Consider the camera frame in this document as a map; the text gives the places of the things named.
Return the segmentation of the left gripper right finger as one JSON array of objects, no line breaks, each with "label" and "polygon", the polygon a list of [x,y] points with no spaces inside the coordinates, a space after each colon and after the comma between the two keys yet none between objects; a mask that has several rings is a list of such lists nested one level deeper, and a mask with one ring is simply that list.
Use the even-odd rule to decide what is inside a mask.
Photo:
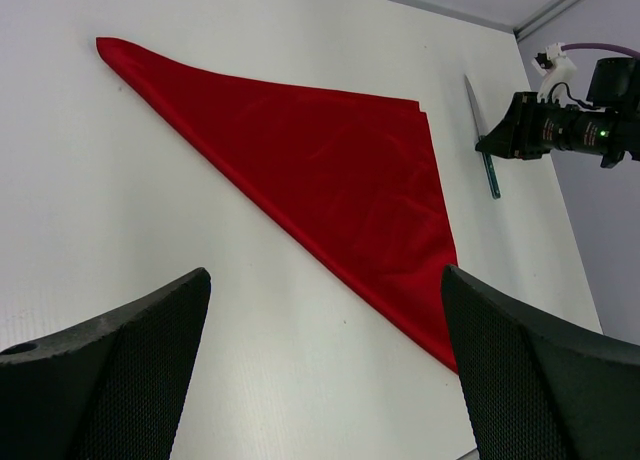
[{"label": "left gripper right finger", "polygon": [[441,295],[479,458],[638,458],[638,346],[453,265]]}]

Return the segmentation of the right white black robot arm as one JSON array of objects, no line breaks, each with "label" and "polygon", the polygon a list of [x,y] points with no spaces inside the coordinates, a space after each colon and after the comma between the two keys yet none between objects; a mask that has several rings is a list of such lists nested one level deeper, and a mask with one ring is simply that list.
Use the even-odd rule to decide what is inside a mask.
[{"label": "right white black robot arm", "polygon": [[553,150],[601,158],[610,169],[626,154],[639,159],[639,61],[597,61],[587,100],[565,106],[534,92],[516,92],[497,126],[475,150],[503,159],[537,160]]}]

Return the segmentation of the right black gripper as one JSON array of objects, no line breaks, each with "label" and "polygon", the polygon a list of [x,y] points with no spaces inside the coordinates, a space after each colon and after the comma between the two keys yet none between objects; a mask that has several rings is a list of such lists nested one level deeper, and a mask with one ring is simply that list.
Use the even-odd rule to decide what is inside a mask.
[{"label": "right black gripper", "polygon": [[475,146],[502,159],[539,159],[554,150],[598,156],[603,168],[615,167],[626,155],[638,161],[639,116],[515,93],[504,118]]}]

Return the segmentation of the red cloth napkin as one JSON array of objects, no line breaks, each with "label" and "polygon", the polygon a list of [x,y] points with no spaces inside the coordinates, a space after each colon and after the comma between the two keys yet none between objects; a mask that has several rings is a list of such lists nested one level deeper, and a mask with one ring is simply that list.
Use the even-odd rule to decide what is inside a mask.
[{"label": "red cloth napkin", "polygon": [[112,37],[96,49],[347,287],[455,367],[440,285],[456,248],[416,101],[214,73]]}]

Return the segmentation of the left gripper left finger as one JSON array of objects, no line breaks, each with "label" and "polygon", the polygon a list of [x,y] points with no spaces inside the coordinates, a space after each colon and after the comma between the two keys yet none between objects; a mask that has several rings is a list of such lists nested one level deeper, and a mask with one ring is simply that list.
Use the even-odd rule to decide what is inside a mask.
[{"label": "left gripper left finger", "polygon": [[4,459],[167,459],[211,295],[195,269],[1,352]]}]

